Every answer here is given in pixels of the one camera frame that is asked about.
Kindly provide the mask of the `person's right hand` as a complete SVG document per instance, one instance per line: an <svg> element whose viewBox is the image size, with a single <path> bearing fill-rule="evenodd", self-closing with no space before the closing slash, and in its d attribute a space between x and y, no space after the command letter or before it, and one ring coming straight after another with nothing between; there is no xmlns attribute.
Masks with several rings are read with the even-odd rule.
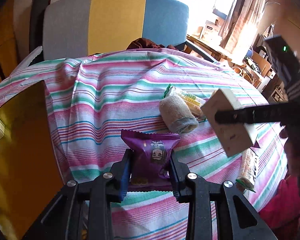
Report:
<svg viewBox="0 0 300 240"><path fill-rule="evenodd" d="M288 160L288 172L298 179L300 195L300 139L297 139L296 135L297 133L294 133L288 125L280 132L280 138L287 139L284 151Z"/></svg>

